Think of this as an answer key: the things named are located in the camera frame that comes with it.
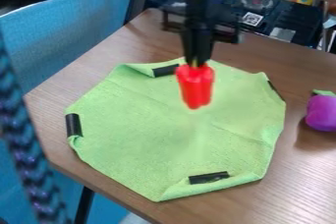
black clip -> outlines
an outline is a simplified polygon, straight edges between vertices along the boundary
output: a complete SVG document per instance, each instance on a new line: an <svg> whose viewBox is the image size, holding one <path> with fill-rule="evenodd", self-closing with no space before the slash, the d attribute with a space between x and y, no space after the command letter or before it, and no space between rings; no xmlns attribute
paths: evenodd
<svg viewBox="0 0 336 224"><path fill-rule="evenodd" d="M190 176L189 182L191 183L191 185L194 185L194 184L216 182L228 178L230 178L230 175L228 172L225 171L219 173L208 173L208 174Z"/></svg>
<svg viewBox="0 0 336 224"><path fill-rule="evenodd" d="M83 136L82 126L79 114L66 115L67 135L71 136Z"/></svg>
<svg viewBox="0 0 336 224"><path fill-rule="evenodd" d="M178 68L180 65L179 64L174 64L162 68L156 68L153 69L153 74L156 78L168 76L168 75L174 75L175 74L175 69Z"/></svg>

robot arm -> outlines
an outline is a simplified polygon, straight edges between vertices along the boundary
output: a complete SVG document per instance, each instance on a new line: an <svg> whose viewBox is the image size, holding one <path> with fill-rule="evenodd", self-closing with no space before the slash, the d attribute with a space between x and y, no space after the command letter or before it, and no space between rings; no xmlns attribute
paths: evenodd
<svg viewBox="0 0 336 224"><path fill-rule="evenodd" d="M181 31L186 62L190 66L202 66L210 59L215 40L238 43L239 21L235 31L225 37L215 37L222 0L187 0L186 19Z"/></svg>

purple toy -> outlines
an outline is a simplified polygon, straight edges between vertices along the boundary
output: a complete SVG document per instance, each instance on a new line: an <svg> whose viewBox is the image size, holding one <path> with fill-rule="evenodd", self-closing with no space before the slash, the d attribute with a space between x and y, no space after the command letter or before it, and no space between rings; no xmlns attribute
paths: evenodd
<svg viewBox="0 0 336 224"><path fill-rule="evenodd" d="M319 131L336 132L336 96L313 96L308 103L306 123Z"/></svg>

black cable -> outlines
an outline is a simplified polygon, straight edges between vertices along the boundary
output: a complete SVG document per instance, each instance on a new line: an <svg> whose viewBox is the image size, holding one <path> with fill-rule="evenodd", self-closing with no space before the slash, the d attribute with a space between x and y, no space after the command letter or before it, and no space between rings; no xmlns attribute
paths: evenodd
<svg viewBox="0 0 336 224"><path fill-rule="evenodd" d="M39 145L1 34L0 140L5 141L12 154L38 222L71 223Z"/></svg>

sticker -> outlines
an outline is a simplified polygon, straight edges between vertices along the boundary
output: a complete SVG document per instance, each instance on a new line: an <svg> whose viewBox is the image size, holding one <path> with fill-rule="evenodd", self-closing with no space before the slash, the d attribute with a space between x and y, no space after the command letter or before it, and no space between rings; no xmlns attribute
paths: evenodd
<svg viewBox="0 0 336 224"><path fill-rule="evenodd" d="M291 42L295 34L296 34L295 30L285 28L274 28L269 37L286 42Z"/></svg>
<svg viewBox="0 0 336 224"><path fill-rule="evenodd" d="M243 16L243 24L253 26L253 27L257 27L259 25L259 23L262 21L262 19L263 19L263 16L260 16L258 14L254 14L254 13L251 13L251 12L247 12Z"/></svg>

